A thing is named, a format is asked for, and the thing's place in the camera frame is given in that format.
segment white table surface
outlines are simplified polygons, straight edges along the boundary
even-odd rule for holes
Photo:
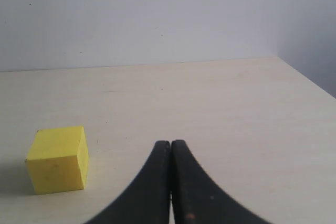
[[[34,195],[24,159],[36,131],[71,125],[85,127],[87,188]],[[267,220],[336,220],[336,100],[278,58],[0,73],[0,133],[1,224],[83,223],[156,140],[176,138]]]

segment cube front face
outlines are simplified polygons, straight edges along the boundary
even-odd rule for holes
[[[26,161],[36,194],[84,189],[76,156]]]
[[[88,148],[82,126],[38,131],[25,160],[36,194],[84,189]]]

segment foam block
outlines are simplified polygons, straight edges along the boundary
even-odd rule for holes
[[[38,195],[84,189],[88,162],[83,126],[39,130],[25,160]]]

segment white wall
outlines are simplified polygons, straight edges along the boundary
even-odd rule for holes
[[[0,0],[0,71],[274,54],[336,94],[335,2]]]

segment cube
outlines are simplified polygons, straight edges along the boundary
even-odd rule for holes
[[[25,160],[38,195],[84,189],[88,162],[83,126],[37,131]]]

